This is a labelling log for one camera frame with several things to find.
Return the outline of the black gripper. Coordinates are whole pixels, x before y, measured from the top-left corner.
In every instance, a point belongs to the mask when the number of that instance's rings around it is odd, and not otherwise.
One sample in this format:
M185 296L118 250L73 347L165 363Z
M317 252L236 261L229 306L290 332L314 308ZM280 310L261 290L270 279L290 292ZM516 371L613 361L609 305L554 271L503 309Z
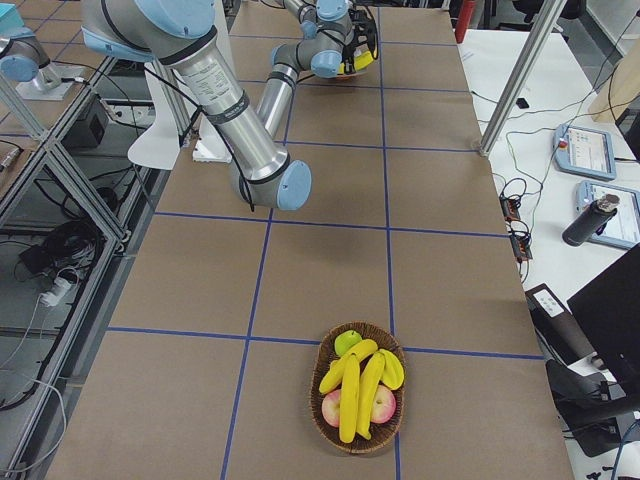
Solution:
M368 6L352 6L349 8L352 32L346 36L344 61L352 59L355 51L370 51L374 59L378 59L379 35L376 20Z

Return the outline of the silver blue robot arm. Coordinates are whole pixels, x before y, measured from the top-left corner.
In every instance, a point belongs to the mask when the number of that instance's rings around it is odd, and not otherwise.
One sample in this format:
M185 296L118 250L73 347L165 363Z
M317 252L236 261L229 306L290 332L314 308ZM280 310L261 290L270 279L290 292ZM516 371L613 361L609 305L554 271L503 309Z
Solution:
M324 79L353 75L376 60L379 40L371 11L354 1L281 5L297 17L303 38L273 50L256 108L217 47L211 1L85 1L82 31L86 46L105 56L157 60L176 71L230 150L238 196L250 206L292 211L311 193L311 170L273 136L301 73Z

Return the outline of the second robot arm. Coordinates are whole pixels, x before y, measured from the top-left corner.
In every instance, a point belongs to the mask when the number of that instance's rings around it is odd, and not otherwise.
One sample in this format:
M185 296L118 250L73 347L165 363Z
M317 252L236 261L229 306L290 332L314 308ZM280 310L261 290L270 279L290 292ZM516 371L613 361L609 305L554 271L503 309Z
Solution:
M1 73L25 100L61 101L84 68L54 63L35 33L18 27L1 33Z

